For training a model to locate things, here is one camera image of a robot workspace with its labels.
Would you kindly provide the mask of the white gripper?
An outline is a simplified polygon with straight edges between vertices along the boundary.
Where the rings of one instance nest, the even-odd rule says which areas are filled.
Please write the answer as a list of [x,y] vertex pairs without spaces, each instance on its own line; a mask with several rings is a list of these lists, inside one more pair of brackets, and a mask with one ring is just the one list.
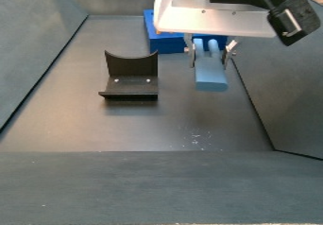
[[[195,67],[197,47],[191,33],[226,36],[275,36],[267,10],[246,4],[211,3],[210,0],[154,0],[154,26],[162,32],[185,34],[185,52]],[[239,42],[233,40],[222,53],[222,64],[233,58]]]

